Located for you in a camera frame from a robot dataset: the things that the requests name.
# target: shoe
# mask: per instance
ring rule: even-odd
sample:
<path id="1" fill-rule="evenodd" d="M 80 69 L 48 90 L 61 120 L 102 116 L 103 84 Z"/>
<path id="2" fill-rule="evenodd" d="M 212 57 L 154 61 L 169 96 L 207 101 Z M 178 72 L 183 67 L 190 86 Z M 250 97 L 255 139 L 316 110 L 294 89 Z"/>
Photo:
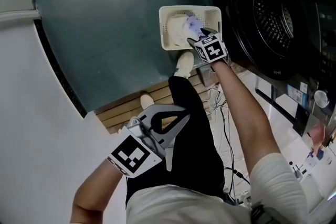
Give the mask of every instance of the shoe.
<path id="1" fill-rule="evenodd" d="M 182 53 L 177 61 L 176 72 L 174 76 L 189 78 L 194 67 L 194 55 L 191 51 Z"/>
<path id="2" fill-rule="evenodd" d="M 149 94 L 143 94 L 140 97 L 140 103 L 143 110 L 154 104 L 153 98 Z"/>

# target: white sleeve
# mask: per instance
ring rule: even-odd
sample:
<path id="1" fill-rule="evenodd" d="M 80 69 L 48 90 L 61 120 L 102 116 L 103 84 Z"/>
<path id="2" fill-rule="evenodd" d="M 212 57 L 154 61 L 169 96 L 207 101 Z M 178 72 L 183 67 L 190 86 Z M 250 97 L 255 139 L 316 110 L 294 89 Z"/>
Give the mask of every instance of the white sleeve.
<path id="1" fill-rule="evenodd" d="M 250 183 L 253 204 L 273 208 L 293 223 L 308 222 L 305 193 L 280 153 L 263 157 L 253 168 Z"/>

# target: clothing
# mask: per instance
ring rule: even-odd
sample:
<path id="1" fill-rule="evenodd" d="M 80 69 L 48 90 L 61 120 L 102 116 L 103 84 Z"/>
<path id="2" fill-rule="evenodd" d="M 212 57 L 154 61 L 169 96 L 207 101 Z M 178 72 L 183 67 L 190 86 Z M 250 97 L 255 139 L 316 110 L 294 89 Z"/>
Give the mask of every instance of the clothing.
<path id="1" fill-rule="evenodd" d="M 126 203 L 141 189 L 167 184 L 228 201 L 227 194 L 223 193 L 223 162 L 215 148 L 210 123 L 200 97 L 190 82 L 182 77 L 169 78 L 169 88 L 174 104 L 190 112 L 188 123 L 175 139 L 172 171 L 167 171 L 164 159 L 142 175 L 129 178 Z"/>
<path id="2" fill-rule="evenodd" d="M 253 203 L 277 210 L 292 223 L 308 222 L 301 185 L 285 158 L 272 153 L 262 158 L 250 176 Z M 135 193 L 127 205 L 128 224 L 251 223 L 250 210 L 177 186 L 157 186 Z"/>

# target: person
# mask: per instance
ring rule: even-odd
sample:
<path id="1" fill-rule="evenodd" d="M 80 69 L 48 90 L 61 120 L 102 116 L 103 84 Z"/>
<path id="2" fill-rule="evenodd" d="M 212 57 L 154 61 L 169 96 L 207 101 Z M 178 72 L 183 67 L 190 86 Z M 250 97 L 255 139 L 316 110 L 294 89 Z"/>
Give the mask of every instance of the person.
<path id="1" fill-rule="evenodd" d="M 251 223 L 251 209 L 233 205 L 224 188 L 223 162 L 216 151 L 202 101 L 188 81 L 193 68 L 185 52 L 169 78 L 174 103 L 190 112 L 176 136 L 172 169 L 165 161 L 127 182 L 127 223 Z M 223 61 L 211 63 L 223 88 L 249 173 L 253 204 L 276 210 L 289 223 L 305 223 L 305 194 L 281 155 L 268 118 L 232 69 Z M 143 108 L 153 104 L 142 98 Z M 102 223 L 103 212 L 122 174 L 107 160 L 75 194 L 71 223 Z"/>

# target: dark green floor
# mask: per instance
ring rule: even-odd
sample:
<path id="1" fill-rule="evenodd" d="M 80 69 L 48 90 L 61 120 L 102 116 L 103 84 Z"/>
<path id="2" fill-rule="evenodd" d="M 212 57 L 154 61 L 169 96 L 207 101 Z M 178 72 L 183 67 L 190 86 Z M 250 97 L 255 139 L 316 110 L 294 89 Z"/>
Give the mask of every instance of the dark green floor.
<path id="1" fill-rule="evenodd" d="M 159 8 L 211 0 L 35 0 L 56 59 L 87 111 L 166 80 Z"/>

